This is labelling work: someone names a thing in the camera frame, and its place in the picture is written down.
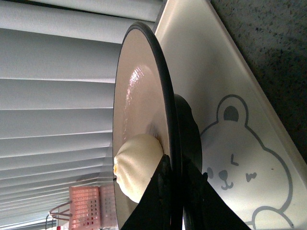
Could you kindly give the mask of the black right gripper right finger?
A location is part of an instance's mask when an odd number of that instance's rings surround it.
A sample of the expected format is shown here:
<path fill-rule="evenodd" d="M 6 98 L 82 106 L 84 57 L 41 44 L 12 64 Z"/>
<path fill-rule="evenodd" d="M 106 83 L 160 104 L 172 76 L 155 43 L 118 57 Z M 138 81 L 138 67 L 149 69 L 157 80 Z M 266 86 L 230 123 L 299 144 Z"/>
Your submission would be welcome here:
<path fill-rule="evenodd" d="M 183 160 L 183 219 L 187 230 L 248 230 L 190 159 Z"/>

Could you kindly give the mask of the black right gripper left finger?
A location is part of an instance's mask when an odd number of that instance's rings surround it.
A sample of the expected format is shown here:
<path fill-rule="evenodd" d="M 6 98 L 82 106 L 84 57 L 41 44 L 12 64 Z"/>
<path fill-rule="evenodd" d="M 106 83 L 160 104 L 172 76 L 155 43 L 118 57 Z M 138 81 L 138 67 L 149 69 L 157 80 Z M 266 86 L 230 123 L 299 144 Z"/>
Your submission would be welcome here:
<path fill-rule="evenodd" d="M 145 192 L 123 230 L 169 230 L 171 227 L 171 166 L 163 155 Z"/>

